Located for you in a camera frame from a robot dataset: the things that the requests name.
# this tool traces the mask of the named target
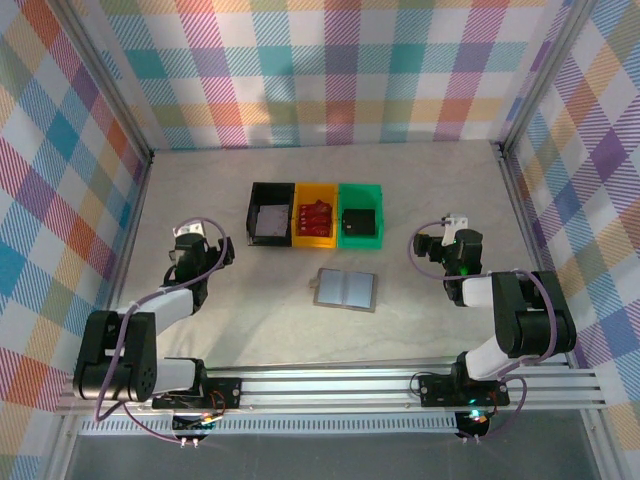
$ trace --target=colorful checkered wall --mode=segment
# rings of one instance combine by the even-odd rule
[[[73,3],[151,143],[191,149],[498,139],[571,2]]]
[[[0,2],[0,478],[35,478],[143,163],[45,0]]]
[[[640,0],[600,0],[514,167],[640,478]]]

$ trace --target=black bin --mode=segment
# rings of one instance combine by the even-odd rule
[[[293,197],[295,195],[295,183],[262,183],[256,182],[251,188],[251,201],[247,212],[247,244],[267,247],[291,246],[291,215],[293,213]],[[288,205],[289,216],[287,221],[287,233],[280,236],[258,236],[256,225],[258,213],[263,205]]]

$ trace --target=yellow bin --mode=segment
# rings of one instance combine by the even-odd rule
[[[298,207],[321,200],[331,204],[331,236],[298,236]],[[291,214],[291,243],[294,247],[336,248],[338,245],[338,184],[296,183]]]

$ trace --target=gray floor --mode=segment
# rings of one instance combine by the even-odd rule
[[[248,247],[254,181],[382,185],[383,249]],[[161,153],[122,300],[158,287],[169,266],[171,228],[204,215],[232,237],[236,261],[209,280],[197,315],[159,336],[160,356],[202,358],[210,367],[455,356],[493,334],[492,312],[455,307],[442,284],[415,271],[405,253],[417,226],[447,212],[467,214],[484,235],[485,271],[531,267],[486,141]],[[217,239],[213,228],[207,232]],[[314,306],[308,283],[320,267],[377,274],[375,313]]]
[[[68,480],[595,480],[578,412],[524,412],[481,445],[453,435],[236,436],[198,450],[146,436],[78,437]]]

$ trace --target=white table surface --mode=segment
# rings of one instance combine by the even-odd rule
[[[383,249],[247,246],[253,182],[381,184]],[[421,276],[405,254],[411,232],[447,212],[467,214],[470,228],[484,235],[484,271],[531,268],[484,141],[159,153],[121,304],[162,282],[172,227],[207,216],[233,239],[236,260],[210,278],[209,298],[196,315],[158,337],[159,355],[198,357],[210,367],[457,355],[493,334],[492,311],[455,307],[442,284]],[[217,242],[212,227],[207,234]],[[320,267],[376,273],[375,313],[314,306],[308,283]]]

